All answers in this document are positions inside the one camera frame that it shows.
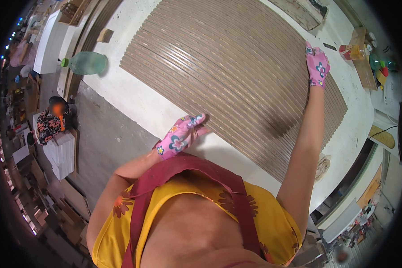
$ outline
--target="black cable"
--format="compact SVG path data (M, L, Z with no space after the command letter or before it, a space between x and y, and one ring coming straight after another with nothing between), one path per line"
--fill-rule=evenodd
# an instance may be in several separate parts
M397 127L397 125L396 125L396 126L391 126L391 127L389 127L388 129L386 129L386 130L383 130L383 131L380 131L380 132L378 132L378 133L375 133L374 135L370 136L368 139L372 138L372 137L375 136L375 135L378 135L378 134L380 134L380 133L383 133L383 132L385 132L385 131L387 131L387 130L393 128L393 127Z

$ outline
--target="gloved hand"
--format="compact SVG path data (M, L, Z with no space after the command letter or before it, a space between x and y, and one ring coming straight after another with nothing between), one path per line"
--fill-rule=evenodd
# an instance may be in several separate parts
M308 41L305 42L305 53L310 74L310 87L319 86L325 89L326 75L331 69L327 56L319 47L312 48Z
M205 118L205 114L193 117L186 115L179 118L165 138L156 145L156 150L162 160L175 156L191 146L197 137L209 133L207 127L200 125Z

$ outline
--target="concrete floor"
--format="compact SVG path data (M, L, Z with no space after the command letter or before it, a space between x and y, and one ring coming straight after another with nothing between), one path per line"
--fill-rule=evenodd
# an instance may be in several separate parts
M40 110L49 104L51 96L57 96L59 72L42 75ZM78 173L69 179L85 194L91 211L97 203L109 177L121 164L148 152L158 141L136 122L113 107L103 97L81 81L75 98L77 121L80 131ZM37 145L38 160L50 185L49 192L56 198L63 197L59 181L52 167Z

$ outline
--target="plastic container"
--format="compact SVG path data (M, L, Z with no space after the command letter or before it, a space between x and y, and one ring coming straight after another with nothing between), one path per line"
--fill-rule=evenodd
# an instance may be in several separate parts
M369 65L372 70L375 70L375 71L380 70L380 67L381 67L380 60L377 57L377 55L375 55L374 53L369 55Z
M365 50L359 45L342 45L339 46L339 54L346 61L361 60L365 57Z
M104 70L107 64L107 57L91 51L81 51L71 59L64 58L61 61L62 67L69 67L77 75L94 75Z

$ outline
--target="apron strap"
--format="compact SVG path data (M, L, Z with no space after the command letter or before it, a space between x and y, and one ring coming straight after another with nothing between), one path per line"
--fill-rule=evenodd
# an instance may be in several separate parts
M155 164L134 183L130 191L130 197L134 198L130 222L130 240L123 256L122 268L134 267L133 257L153 191L156 187L164 185L174 175L187 169L204 173L231 194L235 206L235 216L243 238L243 246L245 249L262 256L243 179L208 160L187 153L180 153Z

